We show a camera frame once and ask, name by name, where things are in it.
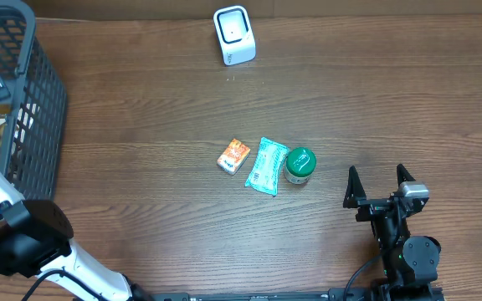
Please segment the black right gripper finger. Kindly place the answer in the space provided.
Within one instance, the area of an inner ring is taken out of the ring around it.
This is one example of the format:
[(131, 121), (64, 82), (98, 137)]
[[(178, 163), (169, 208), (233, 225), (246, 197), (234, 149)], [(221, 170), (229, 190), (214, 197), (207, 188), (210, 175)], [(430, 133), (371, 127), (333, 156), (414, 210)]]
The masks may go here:
[(367, 195), (363, 189), (358, 172), (354, 166), (348, 171), (347, 188), (344, 196), (344, 208), (358, 208), (367, 201)]
[(397, 184), (400, 186), (404, 182), (415, 181), (415, 178), (408, 172), (403, 164), (397, 165)]

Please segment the green lid jar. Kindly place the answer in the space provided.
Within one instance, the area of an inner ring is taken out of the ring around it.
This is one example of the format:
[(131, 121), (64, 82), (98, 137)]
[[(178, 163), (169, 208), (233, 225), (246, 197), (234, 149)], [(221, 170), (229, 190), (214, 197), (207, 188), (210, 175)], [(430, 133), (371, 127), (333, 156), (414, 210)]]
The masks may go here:
[(307, 182), (315, 171), (316, 157), (312, 150), (305, 147), (293, 149), (285, 161), (285, 179), (292, 184)]

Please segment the teal tissue pack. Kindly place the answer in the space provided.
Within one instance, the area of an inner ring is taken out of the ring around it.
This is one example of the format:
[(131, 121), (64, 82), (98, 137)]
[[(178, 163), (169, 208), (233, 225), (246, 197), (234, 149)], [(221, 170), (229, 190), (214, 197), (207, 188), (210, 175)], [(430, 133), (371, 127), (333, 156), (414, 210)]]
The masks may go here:
[(244, 186), (277, 196), (279, 174), (289, 153), (290, 149), (286, 145), (262, 137), (254, 166)]

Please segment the orange snack box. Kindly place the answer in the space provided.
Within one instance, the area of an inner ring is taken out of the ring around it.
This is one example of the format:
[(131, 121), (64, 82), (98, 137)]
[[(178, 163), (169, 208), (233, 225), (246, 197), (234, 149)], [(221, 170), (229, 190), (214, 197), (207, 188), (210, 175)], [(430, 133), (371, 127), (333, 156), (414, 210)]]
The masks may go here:
[(217, 159), (217, 164), (230, 175), (234, 175), (249, 157), (250, 148), (237, 139), (232, 139)]

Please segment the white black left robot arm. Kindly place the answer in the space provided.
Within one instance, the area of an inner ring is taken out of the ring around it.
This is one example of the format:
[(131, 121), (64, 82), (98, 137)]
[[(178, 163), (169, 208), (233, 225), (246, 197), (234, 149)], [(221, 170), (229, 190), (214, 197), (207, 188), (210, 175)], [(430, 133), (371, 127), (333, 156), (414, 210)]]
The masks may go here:
[(57, 283), (82, 300), (151, 299), (74, 240), (68, 218), (51, 198), (25, 198), (0, 170), (0, 274), (15, 273)]

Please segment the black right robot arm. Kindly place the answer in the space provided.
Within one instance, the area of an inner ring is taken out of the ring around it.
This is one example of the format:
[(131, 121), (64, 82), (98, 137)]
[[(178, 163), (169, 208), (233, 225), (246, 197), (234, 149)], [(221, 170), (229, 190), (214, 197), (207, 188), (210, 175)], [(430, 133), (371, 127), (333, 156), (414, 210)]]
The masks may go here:
[[(405, 168), (397, 165), (397, 190), (387, 198), (369, 199), (354, 166), (348, 171), (343, 207), (356, 209), (356, 220), (369, 222), (380, 252), (358, 268), (347, 282), (343, 300), (442, 300), (443, 290), (434, 289), (441, 245), (433, 237), (413, 236), (407, 219), (420, 213), (429, 189)], [(351, 291), (357, 277), (377, 261), (385, 277), (372, 281), (360, 293)]]

